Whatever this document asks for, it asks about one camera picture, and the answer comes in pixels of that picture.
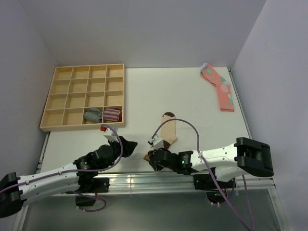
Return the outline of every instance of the white tabletop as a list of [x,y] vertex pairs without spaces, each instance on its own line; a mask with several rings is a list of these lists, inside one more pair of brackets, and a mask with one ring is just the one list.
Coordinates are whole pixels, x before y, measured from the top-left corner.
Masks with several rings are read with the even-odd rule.
[[[231,82],[226,67],[215,68]],[[231,86],[235,112],[221,112],[215,87],[199,75],[199,68],[138,68],[126,70],[126,126],[119,135],[138,142],[135,152],[123,158],[108,173],[153,172],[143,160],[149,150],[149,137],[160,125],[165,112],[173,112],[196,126],[200,134],[200,149],[208,150],[236,142],[237,137],[249,137],[242,112]],[[170,151],[196,150],[196,134],[177,121],[177,140]],[[52,170],[107,144],[98,129],[52,131],[45,150],[41,171]]]

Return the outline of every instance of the wooden organizer box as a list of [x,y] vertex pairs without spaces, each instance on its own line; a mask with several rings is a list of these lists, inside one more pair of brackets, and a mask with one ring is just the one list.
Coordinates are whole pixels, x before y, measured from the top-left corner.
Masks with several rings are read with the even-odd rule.
[[40,128],[43,131],[93,129],[83,114],[95,107],[122,111],[122,121],[103,123],[123,127],[125,78],[124,65],[56,67]]

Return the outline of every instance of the maroon striped cloth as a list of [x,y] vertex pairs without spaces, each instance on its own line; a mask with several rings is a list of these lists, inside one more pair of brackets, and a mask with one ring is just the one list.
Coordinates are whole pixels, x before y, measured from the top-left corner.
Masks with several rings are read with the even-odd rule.
[[104,110],[103,119],[112,122],[119,122],[122,120],[122,112],[118,109],[106,108]]

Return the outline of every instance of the beige sock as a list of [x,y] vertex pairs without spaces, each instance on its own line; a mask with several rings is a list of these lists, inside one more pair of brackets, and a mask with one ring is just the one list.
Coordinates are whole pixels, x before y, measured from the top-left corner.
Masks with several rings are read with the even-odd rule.
[[[163,114],[162,123],[164,123],[166,120],[175,118],[175,115],[172,112],[166,112]],[[168,149],[170,145],[177,139],[176,136],[176,120],[170,121],[168,123],[165,123],[160,130],[160,137],[164,140],[164,148]],[[144,156],[144,160],[149,162],[149,156],[146,154]]]

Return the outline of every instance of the gray cloth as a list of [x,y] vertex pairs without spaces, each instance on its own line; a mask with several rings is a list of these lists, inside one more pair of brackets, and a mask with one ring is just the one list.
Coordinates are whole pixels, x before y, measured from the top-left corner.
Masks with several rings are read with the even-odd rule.
[[102,112],[97,108],[91,108],[87,112],[83,114],[83,117],[91,121],[92,123],[98,124],[101,123],[103,120],[103,114]]

